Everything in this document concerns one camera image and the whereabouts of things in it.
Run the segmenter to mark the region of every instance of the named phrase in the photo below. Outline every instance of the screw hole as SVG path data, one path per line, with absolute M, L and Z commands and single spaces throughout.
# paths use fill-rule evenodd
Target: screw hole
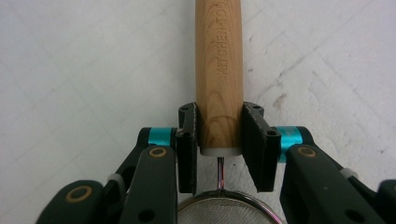
M 139 220 L 142 222 L 150 222 L 155 218 L 155 213 L 152 210 L 146 209 L 139 213 Z
M 363 223 L 364 222 L 364 216 L 362 216 L 360 213 L 354 210 L 347 209 L 346 210 L 346 216 L 349 217 L 352 221 L 358 222 L 358 223 Z
M 270 135 L 270 136 L 276 136 L 277 132 L 275 132 L 275 131 L 267 131 L 267 134 Z
M 161 153 L 163 153 L 163 150 L 160 148 L 156 148 L 156 149 L 152 150 L 152 154 L 154 154 L 154 155 L 160 155 Z

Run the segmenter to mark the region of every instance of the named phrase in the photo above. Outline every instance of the teal band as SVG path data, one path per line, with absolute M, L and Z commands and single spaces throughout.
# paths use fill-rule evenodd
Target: teal band
M 303 137 L 297 127 L 294 126 L 281 126 L 276 129 L 282 135 L 280 140 L 281 155 L 279 162 L 286 162 L 286 152 L 295 144 L 302 144 Z
M 172 128 L 151 128 L 148 135 L 148 144 L 156 146 L 171 146 Z

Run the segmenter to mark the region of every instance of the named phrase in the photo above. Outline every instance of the yellow ring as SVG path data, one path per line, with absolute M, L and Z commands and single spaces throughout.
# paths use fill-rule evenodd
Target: yellow ring
M 160 158 L 166 155 L 166 149 L 163 147 L 155 147 L 154 149 L 150 150 L 149 153 L 150 157 Z
M 299 147 L 297 150 L 298 150 L 298 152 L 301 155 L 303 155 L 305 157 L 311 157 L 312 158 L 312 157 L 316 157 L 317 156 L 317 152 L 314 149 L 309 148 L 309 147 Z
M 81 189 L 85 189 L 87 191 L 85 192 L 85 194 L 81 195 L 80 197 L 73 198 L 72 197 L 73 193 L 75 193 L 76 191 L 81 190 Z M 76 187 L 76 188 L 70 190 L 67 193 L 66 201 L 68 203 L 79 203 L 79 202 L 82 202 L 82 201 L 86 200 L 88 197 L 90 197 L 91 193 L 92 193 L 92 187 L 91 186 L 79 186 L 79 187 Z

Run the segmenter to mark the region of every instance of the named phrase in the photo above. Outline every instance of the wood grain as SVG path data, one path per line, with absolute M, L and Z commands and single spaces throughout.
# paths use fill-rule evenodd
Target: wood grain
M 208 156 L 240 155 L 243 106 L 240 0 L 196 0 L 199 145 Z

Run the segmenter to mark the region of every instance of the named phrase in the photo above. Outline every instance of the wooden handle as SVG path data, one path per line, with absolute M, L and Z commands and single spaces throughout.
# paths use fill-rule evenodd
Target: wooden handle
M 196 96 L 201 154 L 241 154 L 243 106 L 240 0 L 196 0 Z

